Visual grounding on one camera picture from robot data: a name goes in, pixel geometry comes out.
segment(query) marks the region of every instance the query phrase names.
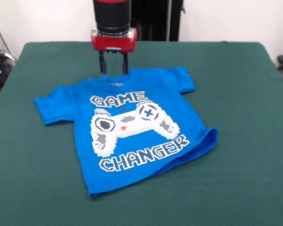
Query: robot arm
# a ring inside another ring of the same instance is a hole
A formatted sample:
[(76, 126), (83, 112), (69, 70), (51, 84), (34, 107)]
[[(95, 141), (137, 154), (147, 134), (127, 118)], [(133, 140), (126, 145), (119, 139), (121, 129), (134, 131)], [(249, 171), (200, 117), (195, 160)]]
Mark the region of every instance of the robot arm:
[(97, 27), (92, 29), (92, 44), (100, 53), (100, 71), (107, 73), (104, 52), (124, 56), (123, 73), (128, 73), (128, 52), (135, 49), (136, 29), (130, 27), (131, 0), (93, 0)]

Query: green table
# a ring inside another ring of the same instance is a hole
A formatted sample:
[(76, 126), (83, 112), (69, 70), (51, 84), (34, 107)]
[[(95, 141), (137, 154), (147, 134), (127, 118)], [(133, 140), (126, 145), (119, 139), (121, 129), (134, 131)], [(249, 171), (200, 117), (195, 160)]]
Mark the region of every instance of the green table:
[[(139, 42), (132, 68), (187, 67), (184, 97), (219, 129), (205, 156), (88, 197), (72, 123), (45, 127), (32, 99), (100, 77), (87, 42), (28, 43), (0, 95), (0, 226), (283, 226), (283, 78), (258, 43)], [(121, 73), (108, 55), (108, 72)]]

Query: shirt sleeve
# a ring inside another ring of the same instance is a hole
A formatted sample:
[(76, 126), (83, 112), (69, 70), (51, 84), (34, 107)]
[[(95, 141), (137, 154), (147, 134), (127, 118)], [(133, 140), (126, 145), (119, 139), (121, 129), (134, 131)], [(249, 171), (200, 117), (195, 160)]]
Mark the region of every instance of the shirt sleeve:
[(188, 74), (186, 68), (175, 67), (171, 70), (164, 70), (162, 73), (163, 81), (172, 89), (179, 93), (192, 92), (195, 85), (192, 77)]
[(35, 98), (33, 101), (45, 125), (74, 121), (75, 105), (69, 87), (58, 87), (47, 97)]

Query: blue t-shirt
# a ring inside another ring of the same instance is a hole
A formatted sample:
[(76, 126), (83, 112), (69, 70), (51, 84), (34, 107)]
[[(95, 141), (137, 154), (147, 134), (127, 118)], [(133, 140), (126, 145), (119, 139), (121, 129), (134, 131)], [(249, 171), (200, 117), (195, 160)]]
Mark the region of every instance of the blue t-shirt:
[(95, 197), (214, 147), (217, 129), (205, 128), (181, 95), (194, 90), (184, 68), (135, 69), (58, 87), (34, 102), (45, 125), (75, 122), (77, 154), (88, 192)]

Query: game controller graphic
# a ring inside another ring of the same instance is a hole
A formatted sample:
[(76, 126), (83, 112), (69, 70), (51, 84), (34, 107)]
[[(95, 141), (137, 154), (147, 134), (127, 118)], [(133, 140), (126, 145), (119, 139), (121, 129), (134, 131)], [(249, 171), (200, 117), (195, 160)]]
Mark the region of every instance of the game controller graphic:
[(96, 108), (91, 120), (92, 146), (99, 157), (114, 153), (117, 138), (125, 138), (154, 130), (167, 139), (175, 139), (180, 128), (158, 104), (150, 100), (138, 103), (136, 110), (111, 116), (105, 109)]

